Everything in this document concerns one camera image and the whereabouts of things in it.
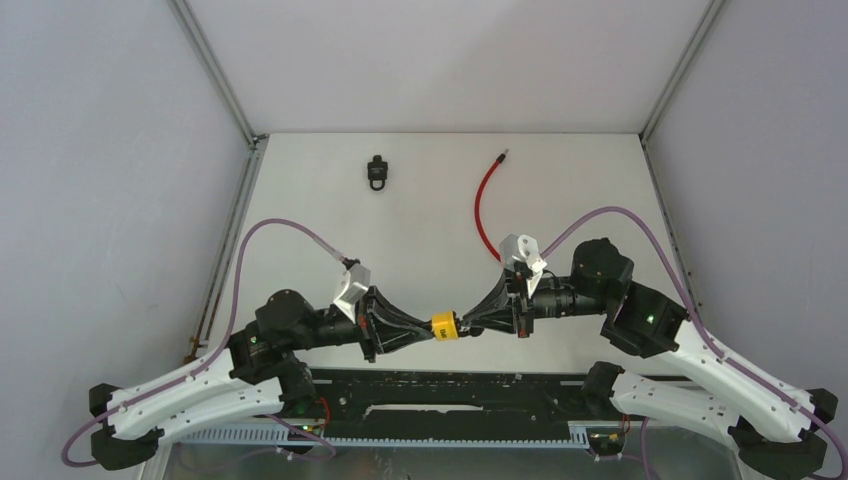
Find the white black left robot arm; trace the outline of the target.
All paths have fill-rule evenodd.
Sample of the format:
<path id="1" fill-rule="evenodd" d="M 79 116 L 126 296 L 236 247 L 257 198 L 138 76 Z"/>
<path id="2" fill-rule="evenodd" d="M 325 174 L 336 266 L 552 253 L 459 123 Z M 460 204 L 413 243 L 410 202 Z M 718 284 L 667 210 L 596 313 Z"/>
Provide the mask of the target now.
<path id="1" fill-rule="evenodd" d="M 374 361 L 434 336 L 430 322 L 391 305 L 374 287 L 352 307 L 320 309 L 294 290 L 278 291 L 222 349 L 140 386 L 91 388 L 89 407 L 99 424 L 91 454 L 104 469 L 121 470 L 218 423 L 285 410 L 304 416 L 318 395 L 297 352 L 357 344 Z"/>

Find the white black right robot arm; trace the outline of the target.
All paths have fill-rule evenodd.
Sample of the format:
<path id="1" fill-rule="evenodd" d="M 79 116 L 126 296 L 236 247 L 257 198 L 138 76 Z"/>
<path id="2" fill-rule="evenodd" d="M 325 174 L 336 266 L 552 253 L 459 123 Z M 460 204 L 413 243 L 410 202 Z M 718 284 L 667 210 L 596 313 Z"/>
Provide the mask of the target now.
<path id="1" fill-rule="evenodd" d="M 655 359 L 695 388 L 599 361 L 582 386 L 588 414 L 606 418 L 618 411 L 700 434 L 773 479 L 810 478 L 822 467 L 827 444 L 818 429 L 838 404 L 829 391 L 792 387 L 701 335 L 683 306 L 633 280 L 632 261 L 606 238 L 581 243 L 566 277 L 546 275 L 532 238 L 513 235 L 504 246 L 500 279 L 459 320 L 460 333 L 496 330 L 523 338 L 538 319 L 600 315 L 601 333 L 615 348 Z"/>

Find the yellow padlock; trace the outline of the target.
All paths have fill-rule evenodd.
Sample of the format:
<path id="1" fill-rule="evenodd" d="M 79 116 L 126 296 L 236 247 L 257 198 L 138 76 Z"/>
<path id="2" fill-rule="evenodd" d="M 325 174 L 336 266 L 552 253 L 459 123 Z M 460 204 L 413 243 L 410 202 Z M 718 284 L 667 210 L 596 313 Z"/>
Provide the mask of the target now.
<path id="1" fill-rule="evenodd" d="M 460 338 L 459 319 L 454 311 L 434 314 L 431 317 L 430 325 L 433 335 L 438 341 Z"/>

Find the key bunch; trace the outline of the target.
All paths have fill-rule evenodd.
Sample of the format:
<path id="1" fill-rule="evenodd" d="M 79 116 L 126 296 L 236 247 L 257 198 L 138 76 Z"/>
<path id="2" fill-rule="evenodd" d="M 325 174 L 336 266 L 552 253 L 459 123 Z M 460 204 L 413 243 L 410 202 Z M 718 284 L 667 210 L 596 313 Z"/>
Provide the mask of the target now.
<path id="1" fill-rule="evenodd" d="M 458 325 L 458 337 L 479 337 L 485 332 L 485 329 L 479 326 L 467 325 L 460 323 Z"/>

